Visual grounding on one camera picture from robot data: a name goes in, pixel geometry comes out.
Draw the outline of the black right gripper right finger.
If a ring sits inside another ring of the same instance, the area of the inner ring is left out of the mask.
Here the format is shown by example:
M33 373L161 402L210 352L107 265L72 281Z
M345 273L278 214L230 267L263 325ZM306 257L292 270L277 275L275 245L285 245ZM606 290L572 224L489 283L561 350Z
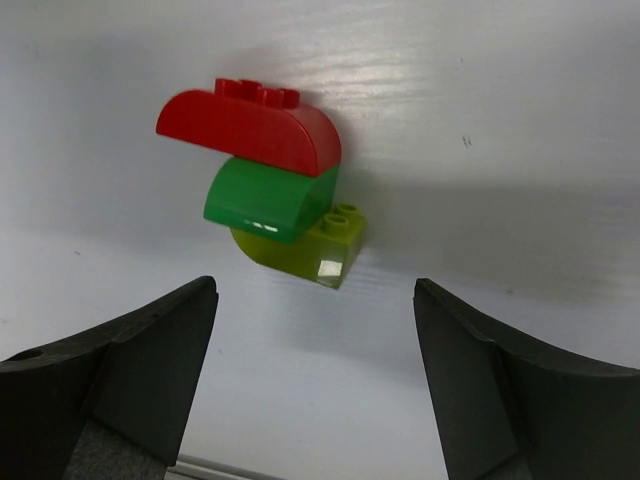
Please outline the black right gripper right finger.
M538 340L428 279L421 356L452 479L635 479L639 373Z

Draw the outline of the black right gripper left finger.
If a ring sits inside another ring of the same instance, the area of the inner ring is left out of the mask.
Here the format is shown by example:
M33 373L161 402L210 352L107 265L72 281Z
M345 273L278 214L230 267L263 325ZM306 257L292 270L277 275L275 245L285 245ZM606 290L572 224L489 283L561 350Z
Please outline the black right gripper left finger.
M199 277L1 364L5 479L161 479L177 461L218 305Z

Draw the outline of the lime curved lego brick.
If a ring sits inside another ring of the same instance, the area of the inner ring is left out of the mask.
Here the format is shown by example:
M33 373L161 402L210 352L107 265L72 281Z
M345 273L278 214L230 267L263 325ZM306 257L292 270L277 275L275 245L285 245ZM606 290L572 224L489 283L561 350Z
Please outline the lime curved lego brick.
M367 220L338 203L291 244L233 229L239 249L255 263L338 289L364 243Z

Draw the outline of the green curved lego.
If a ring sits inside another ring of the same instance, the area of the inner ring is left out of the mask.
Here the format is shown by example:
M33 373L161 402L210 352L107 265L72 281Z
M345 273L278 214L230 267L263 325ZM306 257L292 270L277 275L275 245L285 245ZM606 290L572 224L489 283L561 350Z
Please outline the green curved lego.
M294 242L332 205L340 168L317 177L232 157L215 175L203 217L276 242Z

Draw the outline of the red curved lego brick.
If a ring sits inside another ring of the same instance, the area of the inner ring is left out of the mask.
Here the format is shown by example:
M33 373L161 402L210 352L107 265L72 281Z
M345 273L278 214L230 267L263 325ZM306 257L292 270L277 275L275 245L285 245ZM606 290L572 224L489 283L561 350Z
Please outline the red curved lego brick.
M246 79L217 78L211 90L175 95L156 133L309 177L342 158L334 123L299 91Z

